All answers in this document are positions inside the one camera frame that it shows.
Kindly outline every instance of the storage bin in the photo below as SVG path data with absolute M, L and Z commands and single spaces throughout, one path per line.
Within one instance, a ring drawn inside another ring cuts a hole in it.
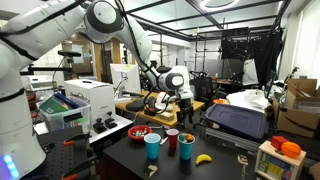
M 42 118 L 44 119 L 48 130 L 58 131 L 64 128 L 82 126 L 83 133 L 89 132 L 91 112 L 90 104 L 77 97 L 71 96 L 68 98 L 80 107 L 56 114 L 48 114 L 40 109 Z

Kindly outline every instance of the ceiling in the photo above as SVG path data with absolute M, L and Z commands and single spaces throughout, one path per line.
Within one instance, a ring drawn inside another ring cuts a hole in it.
M 279 25 L 291 2 L 291 0 L 239 0 L 236 5 L 228 9 L 209 11 L 200 7 L 201 1 L 123 0 L 123 3 L 127 13 L 135 17 L 146 30 L 194 41 L 196 38 L 219 39 L 222 34 L 230 33 L 234 37 L 245 34 L 260 36 L 268 33 Z M 221 5 L 231 1 L 212 0 L 207 5 Z

